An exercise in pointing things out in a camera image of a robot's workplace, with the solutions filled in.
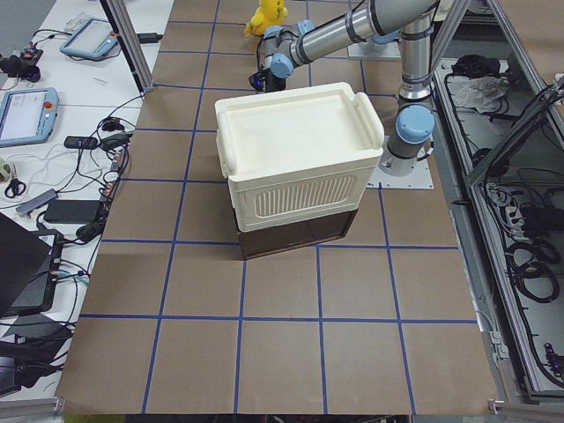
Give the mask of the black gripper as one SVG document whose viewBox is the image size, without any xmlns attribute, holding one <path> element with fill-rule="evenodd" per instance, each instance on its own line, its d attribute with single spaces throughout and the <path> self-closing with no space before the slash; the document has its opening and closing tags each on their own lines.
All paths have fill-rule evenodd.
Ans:
<svg viewBox="0 0 564 423">
<path fill-rule="evenodd" d="M 286 89 L 288 75 L 282 78 L 271 70 L 260 70 L 249 76 L 249 83 L 257 93 L 275 93 Z"/>
</svg>

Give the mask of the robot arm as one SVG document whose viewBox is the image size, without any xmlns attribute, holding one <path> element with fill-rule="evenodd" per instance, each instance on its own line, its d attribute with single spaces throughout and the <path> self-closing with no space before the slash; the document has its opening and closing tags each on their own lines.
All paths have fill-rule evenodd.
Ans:
<svg viewBox="0 0 564 423">
<path fill-rule="evenodd" d="M 362 1 L 319 26 L 308 19 L 293 26 L 268 24 L 249 83 L 258 92 L 282 91 L 297 68 L 343 48 L 353 59 L 399 60 L 400 106 L 379 168 L 407 176 L 433 152 L 423 147 L 435 125 L 431 79 L 467 7 L 465 1 Z"/>
</svg>

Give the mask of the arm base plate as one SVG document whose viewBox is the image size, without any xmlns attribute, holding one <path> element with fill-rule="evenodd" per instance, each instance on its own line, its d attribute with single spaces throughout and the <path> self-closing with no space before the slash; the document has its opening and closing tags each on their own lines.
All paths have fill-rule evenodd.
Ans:
<svg viewBox="0 0 564 423">
<path fill-rule="evenodd" d="M 399 61 L 401 59 L 398 39 L 389 42 L 368 40 L 347 48 L 348 58 L 352 60 Z"/>
<path fill-rule="evenodd" d="M 424 147 L 419 149 L 416 159 L 412 159 L 410 167 L 407 162 L 389 155 L 387 143 L 389 136 L 384 139 L 384 154 L 381 162 L 371 174 L 368 189 L 434 189 L 434 181 L 430 172 L 429 162 L 422 157 L 427 153 Z"/>
</svg>

